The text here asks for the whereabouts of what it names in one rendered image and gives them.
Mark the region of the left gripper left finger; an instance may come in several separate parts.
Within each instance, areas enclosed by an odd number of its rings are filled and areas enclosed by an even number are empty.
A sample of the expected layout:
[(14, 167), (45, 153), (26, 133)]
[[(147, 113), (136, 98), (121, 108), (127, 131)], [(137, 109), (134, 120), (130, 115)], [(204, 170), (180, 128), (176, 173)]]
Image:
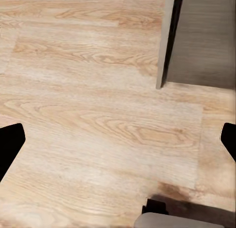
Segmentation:
[(0, 128), (0, 182), (26, 141), (21, 123)]

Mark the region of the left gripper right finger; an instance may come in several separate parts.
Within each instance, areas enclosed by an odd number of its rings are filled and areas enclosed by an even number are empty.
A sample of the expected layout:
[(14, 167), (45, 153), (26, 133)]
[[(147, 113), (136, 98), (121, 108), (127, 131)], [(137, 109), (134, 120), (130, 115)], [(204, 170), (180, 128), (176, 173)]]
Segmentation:
[(221, 141), (236, 162), (236, 125), (231, 123), (224, 124)]

